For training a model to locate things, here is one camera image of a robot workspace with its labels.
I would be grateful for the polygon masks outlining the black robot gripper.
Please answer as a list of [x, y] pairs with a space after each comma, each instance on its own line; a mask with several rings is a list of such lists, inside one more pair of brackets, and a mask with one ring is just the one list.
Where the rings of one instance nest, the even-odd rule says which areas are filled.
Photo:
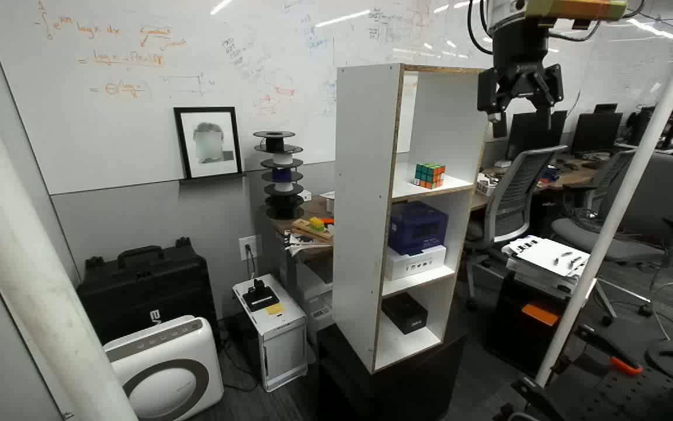
[[492, 30], [492, 66], [478, 75], [477, 109], [492, 112], [492, 139], [507, 135], [504, 111], [514, 99], [534, 106], [552, 128], [552, 111], [562, 99], [561, 66], [544, 66], [549, 18], [519, 18]]

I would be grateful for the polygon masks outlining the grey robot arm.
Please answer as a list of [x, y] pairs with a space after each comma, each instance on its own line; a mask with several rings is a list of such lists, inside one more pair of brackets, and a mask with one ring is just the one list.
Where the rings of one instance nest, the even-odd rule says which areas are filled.
[[546, 41], [588, 41], [602, 22], [631, 18], [629, 0], [478, 0], [478, 24], [490, 37], [492, 66], [478, 75], [477, 111], [495, 135], [507, 133], [507, 106], [526, 99], [549, 118], [562, 99], [561, 66], [544, 64]]

